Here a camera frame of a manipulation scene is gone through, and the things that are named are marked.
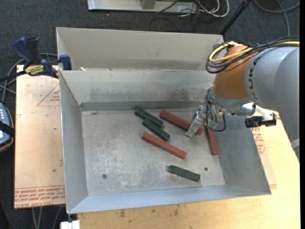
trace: red stick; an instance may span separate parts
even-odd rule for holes
[[[142,140],[151,143],[157,147],[159,147],[160,149],[163,149],[166,152],[169,152],[172,155],[177,156],[180,159],[184,159],[186,157],[186,152],[184,152],[181,149],[176,148],[173,145],[168,144],[167,142],[154,137],[153,135],[148,134],[147,132],[144,132],[142,135]]]

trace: metal stand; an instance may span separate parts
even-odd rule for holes
[[[171,6],[176,0],[88,0],[89,10],[120,10],[120,11],[143,11],[158,12]],[[196,10],[193,2],[178,2],[166,12],[189,13]]]
[[[235,22],[235,20],[241,15],[241,13],[244,11],[246,7],[249,6],[249,3],[252,0],[244,0],[243,3],[239,6],[237,11],[235,12],[234,16],[230,19],[230,21],[226,24],[226,26],[223,28],[223,30],[220,32],[221,35],[224,36],[224,34],[228,31],[228,29],[231,27],[231,25]]]

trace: wooden block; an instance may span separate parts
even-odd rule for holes
[[[218,146],[217,146],[217,142],[216,142],[216,138],[215,138],[215,133],[214,133],[214,131],[212,131],[210,128],[208,128],[205,125],[205,119],[203,119],[203,121],[204,121],[204,129],[205,129],[206,137],[207,137],[208,142],[209,142],[211,155],[217,155],[218,154]]]
[[[164,151],[177,156],[180,159],[184,159],[187,155],[187,153],[184,152],[183,150],[178,149],[175,146],[170,145],[167,142],[162,141],[161,139],[154,137],[153,135],[150,135],[147,132],[143,133],[142,140],[144,140],[150,144],[153,144],[153,145],[159,147],[160,149],[163,149]]]
[[[145,126],[147,129],[151,130],[158,137],[162,138],[165,142],[171,137],[167,132],[163,131],[158,125],[156,125],[150,119],[145,118],[144,121],[142,122],[142,125]]]
[[[163,126],[163,121],[159,120],[158,118],[154,117],[150,113],[144,111],[141,108],[136,108],[134,111],[134,114],[142,119],[149,119],[150,121],[154,122],[156,125],[162,127]]]
[[[189,179],[189,180],[192,180],[192,181],[195,181],[195,182],[200,181],[200,175],[199,174],[194,173],[193,171],[182,169],[182,168],[177,167],[177,166],[170,165],[168,167],[167,171],[172,173],[172,174],[175,174],[177,176],[184,177],[186,179]]]
[[[188,130],[188,128],[190,128],[191,126],[191,123],[186,121],[186,120],[183,120],[182,118],[174,115],[174,114],[171,114],[165,110],[161,110],[160,112],[160,118],[164,119],[164,120],[167,120],[169,122],[171,122],[172,124],[184,129],[184,130]],[[202,133],[202,128],[199,127],[198,130],[196,131],[196,134],[201,134]]]

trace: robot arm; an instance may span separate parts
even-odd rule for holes
[[[224,49],[229,50],[216,59]],[[299,158],[299,39],[255,47],[226,43],[211,53],[206,69],[216,74],[206,97],[211,129],[219,130],[224,114],[244,115],[247,127],[275,125],[277,111]],[[262,116],[253,116],[256,111]]]

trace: black cable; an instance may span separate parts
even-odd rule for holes
[[[209,123],[209,114],[211,115],[211,119],[217,123],[218,120],[217,120],[217,116],[216,116],[216,113],[211,113],[213,112],[213,107],[212,107],[212,103],[211,103],[211,100],[209,99],[209,94],[210,94],[210,90],[211,88],[209,88],[207,91],[206,91],[206,94],[205,94],[205,104],[206,104],[206,110],[205,110],[205,125],[211,129],[212,131],[215,131],[215,132],[222,132],[226,129],[226,121],[225,121],[225,116],[224,116],[224,113],[222,113],[223,115],[223,122],[224,122],[224,126],[222,129],[214,129],[214,128],[211,128],[208,123]]]
[[[48,59],[48,60],[47,60],[48,63],[58,62],[57,60],[52,61],[52,62],[49,61],[49,56],[51,56],[51,57],[56,57],[56,58],[57,58],[58,56],[57,56],[56,54],[48,53],[48,52],[42,52],[42,53],[40,53],[40,56],[46,56],[47,59]],[[16,66],[17,66],[17,65],[23,65],[23,64],[25,63],[24,61],[25,61],[24,59],[21,59],[21,60],[19,60],[18,62],[16,62],[16,63],[10,68],[9,72],[7,73],[7,77],[10,76],[11,73],[12,73],[13,71],[16,70]],[[16,81],[16,79],[13,79],[13,80],[11,80],[11,81],[9,81],[9,82],[8,82],[8,80],[6,80],[6,81],[4,82],[4,85],[3,85],[3,86],[0,85],[0,92],[3,91],[3,93],[2,93],[2,99],[1,99],[1,102],[2,102],[2,103],[4,103],[4,101],[5,101],[6,92],[10,92],[10,93],[12,93],[12,94],[16,94],[15,91],[13,91],[13,90],[7,88],[9,85],[13,84],[15,81]]]
[[[211,63],[209,61],[209,57],[210,55],[208,55],[207,57],[207,61],[206,61],[206,71],[209,73],[219,73],[224,71],[229,65],[231,65],[234,62],[237,62],[241,59],[244,59],[245,57],[248,57],[250,55],[256,54],[256,53],[260,53],[261,51],[267,49],[267,48],[273,48],[273,47],[284,47],[284,46],[289,46],[290,44],[286,43],[286,44],[282,44],[283,42],[290,42],[291,40],[294,41],[299,41],[298,37],[285,37],[282,39],[278,39],[272,42],[267,42],[266,44],[262,44],[262,45],[258,45],[256,47],[253,47],[251,50],[249,50],[248,52],[235,57],[234,59],[232,59],[231,61],[224,61],[224,62],[219,62],[219,63]]]
[[[170,22],[176,29],[177,29],[177,32],[181,32],[180,28],[172,21],[170,20],[169,18],[163,18],[163,17],[158,17],[158,18],[154,18],[152,19],[150,22],[149,22],[149,31],[153,31],[152,30],[152,23],[157,21],[157,20],[165,20],[165,21],[168,21]]]
[[[277,3],[277,5],[281,8],[281,10],[267,10],[267,9],[261,7],[261,6],[257,3],[256,0],[253,0],[253,1],[254,1],[255,5],[256,5],[257,7],[259,7],[260,9],[262,9],[263,11],[266,11],[266,12],[269,12],[269,13],[283,13],[284,18],[285,18],[285,21],[286,21],[287,35],[290,36],[289,21],[288,21],[286,12],[292,11],[293,9],[297,8],[297,7],[300,5],[300,3],[298,3],[298,4],[296,4],[296,5],[292,6],[292,7],[290,7],[290,8],[288,8],[288,9],[284,9],[283,6],[280,4],[280,2],[279,2],[278,0],[274,0],[274,1]]]
[[[170,6],[166,7],[165,9],[162,9],[162,10],[156,12],[156,14],[158,14],[158,13],[163,13],[163,12],[169,10],[172,6],[174,6],[175,4],[177,4],[179,1],[181,1],[181,0],[176,0],[174,3],[172,3]]]
[[[283,7],[280,6],[280,7],[281,7],[281,10],[268,10],[268,9],[265,9],[265,8],[263,8],[262,6],[260,6],[260,5],[257,3],[256,0],[253,0],[253,1],[254,1],[254,3],[256,4],[257,7],[259,7],[260,9],[262,9],[262,10],[264,10],[264,11],[266,11],[266,12],[269,12],[269,13],[290,12],[290,11],[294,10],[295,8],[297,8],[298,6],[300,6],[300,2],[298,2],[296,5],[294,5],[294,6],[290,7],[290,8],[288,8],[288,9],[283,9]]]
[[[59,213],[61,212],[61,209],[62,209],[62,206],[60,206],[58,211],[57,211],[57,214],[56,214],[56,217],[54,219],[54,222],[53,222],[53,225],[52,225],[51,229],[55,229],[55,226],[56,226],[56,223],[57,223],[57,219],[58,219]]]

